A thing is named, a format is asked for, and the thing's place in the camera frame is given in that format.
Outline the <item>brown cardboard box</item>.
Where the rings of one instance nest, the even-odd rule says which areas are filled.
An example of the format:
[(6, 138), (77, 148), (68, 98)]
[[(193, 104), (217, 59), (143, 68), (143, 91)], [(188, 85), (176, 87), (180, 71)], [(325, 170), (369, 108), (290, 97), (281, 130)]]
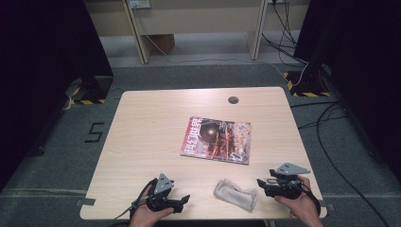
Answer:
[(152, 52), (169, 52), (175, 45), (173, 34), (149, 35), (149, 46)]

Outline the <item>person's right hand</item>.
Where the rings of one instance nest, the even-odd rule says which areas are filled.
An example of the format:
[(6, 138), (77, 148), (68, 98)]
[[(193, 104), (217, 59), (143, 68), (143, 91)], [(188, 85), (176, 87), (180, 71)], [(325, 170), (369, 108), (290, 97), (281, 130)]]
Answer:
[(296, 200), (281, 196), (276, 196), (274, 199), (289, 209), (288, 215), (291, 218), (297, 218), (300, 221), (302, 219), (320, 219), (314, 201), (305, 192)]

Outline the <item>beige desk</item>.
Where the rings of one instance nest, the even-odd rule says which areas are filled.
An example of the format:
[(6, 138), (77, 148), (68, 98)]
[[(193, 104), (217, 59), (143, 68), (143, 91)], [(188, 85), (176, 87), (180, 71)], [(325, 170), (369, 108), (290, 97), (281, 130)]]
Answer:
[(302, 28), (311, 0), (149, 0), (132, 9), (128, 0), (83, 0), (100, 36), (132, 36), (139, 61), (150, 58), (149, 35), (243, 32), (255, 61), (262, 33), (284, 21)]

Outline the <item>dark curtain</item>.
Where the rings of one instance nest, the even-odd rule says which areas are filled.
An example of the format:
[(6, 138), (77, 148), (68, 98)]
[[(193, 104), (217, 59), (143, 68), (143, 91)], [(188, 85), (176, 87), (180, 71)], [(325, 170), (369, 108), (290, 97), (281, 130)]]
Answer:
[(331, 68), (357, 126), (401, 183), (401, 0), (310, 0), (295, 55)]
[(38, 148), (75, 79), (112, 68), (84, 0), (0, 0), (0, 191)]

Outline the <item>red magazine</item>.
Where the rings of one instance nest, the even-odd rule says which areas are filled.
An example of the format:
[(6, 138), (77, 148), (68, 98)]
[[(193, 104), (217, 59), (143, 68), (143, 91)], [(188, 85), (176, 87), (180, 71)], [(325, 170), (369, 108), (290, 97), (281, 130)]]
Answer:
[(248, 165), (252, 126), (248, 122), (223, 121), (191, 116), (182, 156)]

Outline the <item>white power strip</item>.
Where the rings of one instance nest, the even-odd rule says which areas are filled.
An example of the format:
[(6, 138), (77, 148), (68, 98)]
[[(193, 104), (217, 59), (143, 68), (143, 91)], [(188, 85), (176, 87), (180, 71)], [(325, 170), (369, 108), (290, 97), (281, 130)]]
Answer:
[(149, 0), (128, 0), (132, 9), (150, 9)]

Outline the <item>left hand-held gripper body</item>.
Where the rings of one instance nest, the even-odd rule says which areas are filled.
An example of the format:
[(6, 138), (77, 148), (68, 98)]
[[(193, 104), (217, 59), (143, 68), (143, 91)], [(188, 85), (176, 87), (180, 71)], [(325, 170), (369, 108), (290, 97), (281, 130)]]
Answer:
[(161, 211), (171, 207), (173, 202), (167, 197), (174, 183), (161, 173), (158, 179), (155, 179), (148, 192), (147, 206), (153, 211)]

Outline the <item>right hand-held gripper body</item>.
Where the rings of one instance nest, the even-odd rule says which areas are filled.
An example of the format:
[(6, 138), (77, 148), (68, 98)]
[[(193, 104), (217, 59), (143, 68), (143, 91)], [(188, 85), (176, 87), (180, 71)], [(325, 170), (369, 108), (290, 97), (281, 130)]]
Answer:
[(308, 174), (310, 170), (291, 163), (284, 163), (274, 170), (278, 176), (268, 179), (269, 197), (282, 196), (291, 200), (299, 198), (302, 193), (299, 174)]

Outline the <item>stand base with hazard tape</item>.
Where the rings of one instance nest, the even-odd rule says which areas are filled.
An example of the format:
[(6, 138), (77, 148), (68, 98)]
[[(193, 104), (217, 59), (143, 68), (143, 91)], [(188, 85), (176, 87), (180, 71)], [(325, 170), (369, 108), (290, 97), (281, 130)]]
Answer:
[(321, 71), (311, 72), (308, 65), (302, 70), (286, 71), (284, 78), (292, 96), (330, 96)]
[(112, 76), (95, 76), (93, 82), (82, 80), (73, 90), (70, 103), (76, 105), (104, 104), (112, 83)]

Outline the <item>person's left hand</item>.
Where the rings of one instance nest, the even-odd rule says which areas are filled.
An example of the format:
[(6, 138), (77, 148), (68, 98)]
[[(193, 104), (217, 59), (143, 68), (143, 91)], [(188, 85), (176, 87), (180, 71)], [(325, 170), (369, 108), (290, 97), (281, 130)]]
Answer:
[(166, 208), (162, 211), (153, 212), (145, 205), (145, 201), (144, 197), (139, 200), (129, 227), (153, 227), (158, 220), (171, 215), (174, 211), (173, 208)]

